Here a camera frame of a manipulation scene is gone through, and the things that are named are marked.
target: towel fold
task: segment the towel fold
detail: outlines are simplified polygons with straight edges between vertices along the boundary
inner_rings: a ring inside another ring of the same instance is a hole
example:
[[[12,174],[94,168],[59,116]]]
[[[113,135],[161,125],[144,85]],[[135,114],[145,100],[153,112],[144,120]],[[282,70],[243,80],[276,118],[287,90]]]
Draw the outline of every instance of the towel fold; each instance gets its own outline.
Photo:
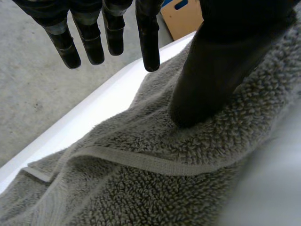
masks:
[[[298,98],[296,9],[297,23],[213,118],[178,129],[168,117],[187,46],[146,76],[128,110],[24,168],[0,197],[1,225],[215,225],[248,154]]]

